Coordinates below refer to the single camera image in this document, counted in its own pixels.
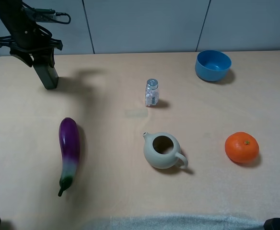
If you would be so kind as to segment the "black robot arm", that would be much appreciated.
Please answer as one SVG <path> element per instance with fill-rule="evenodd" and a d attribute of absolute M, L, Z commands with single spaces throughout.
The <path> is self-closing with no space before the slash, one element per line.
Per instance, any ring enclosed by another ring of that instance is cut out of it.
<path fill-rule="evenodd" d="M 0 20 L 9 36 L 0 37 L 0 48 L 10 49 L 10 55 L 27 66 L 45 65 L 54 68 L 54 49 L 61 50 L 61 40 L 37 22 L 61 23 L 55 19 L 54 10 L 35 9 L 21 0 L 0 0 Z"/>

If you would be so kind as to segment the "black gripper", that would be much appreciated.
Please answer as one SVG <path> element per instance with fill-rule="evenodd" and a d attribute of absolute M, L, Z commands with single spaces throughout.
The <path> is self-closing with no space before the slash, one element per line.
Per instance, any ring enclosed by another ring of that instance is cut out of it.
<path fill-rule="evenodd" d="M 33 66 L 33 60 L 27 53 L 43 51 L 43 59 L 53 68 L 54 48 L 62 50 L 61 40 L 52 38 L 52 33 L 36 23 L 6 23 L 9 36 L 0 37 L 0 47 L 6 46 L 24 53 L 10 53 L 28 67 Z"/>

